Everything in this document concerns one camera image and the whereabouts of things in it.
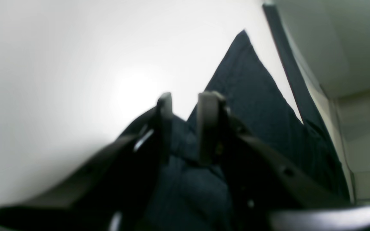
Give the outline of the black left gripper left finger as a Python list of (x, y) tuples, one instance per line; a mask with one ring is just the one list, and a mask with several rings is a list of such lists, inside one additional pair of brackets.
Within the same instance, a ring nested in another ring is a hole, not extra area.
[(133, 231), (169, 162), (172, 96), (51, 189), (0, 206), (0, 231)]

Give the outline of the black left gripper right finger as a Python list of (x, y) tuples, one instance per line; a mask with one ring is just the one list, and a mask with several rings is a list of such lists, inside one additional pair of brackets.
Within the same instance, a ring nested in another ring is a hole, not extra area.
[(328, 192), (245, 129), (216, 91), (198, 95), (201, 164), (220, 166), (237, 231), (370, 231), (370, 206)]

